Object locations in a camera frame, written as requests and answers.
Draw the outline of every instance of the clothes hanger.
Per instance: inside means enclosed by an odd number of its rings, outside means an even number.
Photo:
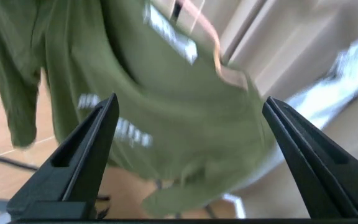
[[[226,82],[229,85],[237,86],[248,90],[248,81],[245,74],[240,71],[233,70],[227,67],[223,67],[221,63],[221,43],[219,40],[218,33],[210,21],[205,17],[201,12],[201,9],[198,9],[191,1],[189,0],[175,0],[174,7],[172,9],[172,17],[176,22],[179,12],[184,9],[190,16],[195,19],[195,22],[198,23],[204,31],[209,35],[209,37],[214,42],[214,66],[218,77]]]

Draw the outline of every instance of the green long-sleeve shirt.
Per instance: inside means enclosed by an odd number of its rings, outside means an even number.
[[[35,139],[40,68],[58,142],[116,93],[109,164],[177,180],[143,201],[154,217],[220,197],[272,150],[252,82],[222,82],[211,50],[146,0],[0,0],[0,94],[16,147]]]

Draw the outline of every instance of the floor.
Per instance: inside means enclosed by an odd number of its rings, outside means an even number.
[[[52,131],[51,108],[44,82],[40,86],[37,128],[37,139],[30,149],[26,151],[13,149],[0,100],[0,156],[40,166],[56,149],[57,143]],[[11,198],[31,175],[30,172],[0,164],[0,198]],[[148,218],[140,207],[140,203],[154,190],[155,186],[152,182],[145,182],[124,170],[108,169],[101,185],[101,192],[112,197],[108,217]],[[212,207],[219,218],[234,217],[231,203],[217,201],[212,204]],[[194,210],[184,213],[183,218],[209,218],[209,216],[204,210]]]

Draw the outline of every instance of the green sweatshirt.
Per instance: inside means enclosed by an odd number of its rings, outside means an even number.
[[[15,147],[36,135],[40,68],[62,142],[115,92],[109,164],[176,180],[143,201],[163,217],[237,187],[272,151],[262,100],[216,75],[212,50],[146,0],[0,0],[0,94]]]

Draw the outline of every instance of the garment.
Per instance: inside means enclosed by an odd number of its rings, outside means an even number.
[[[109,165],[175,180],[142,203],[163,217],[202,207],[241,184],[274,140],[252,82],[248,91],[222,82],[212,50],[196,42],[178,48],[190,40],[171,24],[146,23],[146,6],[145,0],[0,0],[0,93],[12,144],[28,147],[40,68],[58,142],[115,92],[120,119]],[[192,57],[184,57],[188,51]]]

